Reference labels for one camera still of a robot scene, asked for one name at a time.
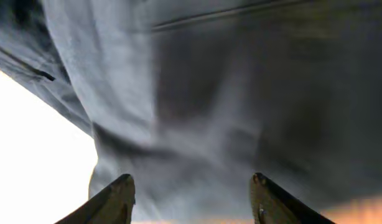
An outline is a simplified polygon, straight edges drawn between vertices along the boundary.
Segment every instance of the seam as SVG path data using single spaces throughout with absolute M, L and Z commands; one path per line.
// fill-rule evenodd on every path
M 19 65 L 21 65 L 24 69 L 26 69 L 26 70 L 30 71 L 31 73 L 35 74 L 36 76 L 45 77 L 45 78 L 47 78 L 50 81 L 54 81 L 55 80 L 55 78 L 53 76 L 51 76 L 50 74 L 48 74 L 46 72 L 43 72 L 43 71 L 40 71 L 40 70 L 38 70 L 38 69 L 28 65 L 27 63 L 23 62 L 21 59 L 17 58 L 16 56 L 14 56 L 13 54 L 11 54 L 8 51 L 4 50 L 1 47 L 0 47 L 0 52 L 2 54 L 4 54 L 5 56 L 9 57 L 11 60 L 13 60 L 16 63 L 18 63 Z
M 240 14 L 248 14 L 251 12 L 263 11 L 268 9 L 275 9 L 277 7 L 293 6 L 303 2 L 310 2 L 309 0 L 266 0 L 259 3 L 248 4 L 231 9 L 224 9 L 215 12 L 206 12 L 193 16 L 185 16 L 178 19 L 172 19 L 167 22 L 161 22 L 152 27 L 153 32 L 160 32 L 165 30 L 176 29 L 183 26 L 198 24 L 201 22 L 211 21 L 215 19 L 222 19 L 226 17 L 238 16 Z

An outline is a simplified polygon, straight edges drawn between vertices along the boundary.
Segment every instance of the gray fabric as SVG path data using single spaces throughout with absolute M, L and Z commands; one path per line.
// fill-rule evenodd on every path
M 50 38 L 42 6 L 36 1 L 0 0 L 0 70 L 91 134 L 91 122 Z M 41 77 L 35 70 L 55 80 Z
M 382 1 L 43 7 L 93 127 L 90 196 L 132 174 L 133 220 L 251 218 L 257 170 L 317 210 L 382 194 Z

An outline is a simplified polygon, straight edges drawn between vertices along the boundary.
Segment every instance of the gray tarp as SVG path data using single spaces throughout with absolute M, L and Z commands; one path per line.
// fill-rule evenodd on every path
M 257 170 L 317 210 L 382 194 L 382 1 L 0 1 L 0 48 L 133 220 L 251 218 Z

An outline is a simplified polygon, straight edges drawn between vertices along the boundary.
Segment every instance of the white background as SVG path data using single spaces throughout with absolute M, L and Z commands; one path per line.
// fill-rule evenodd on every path
M 88 198 L 93 140 L 0 72 L 0 223 L 54 223 Z

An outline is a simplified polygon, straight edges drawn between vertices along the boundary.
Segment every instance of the wrinkled fabric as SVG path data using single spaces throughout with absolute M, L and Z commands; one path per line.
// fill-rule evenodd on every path
M 55 80 L 0 69 L 94 137 L 91 197 L 134 177 L 133 220 L 252 218 L 257 170 L 316 210 L 382 194 L 382 1 L 28 3 L 0 47 Z

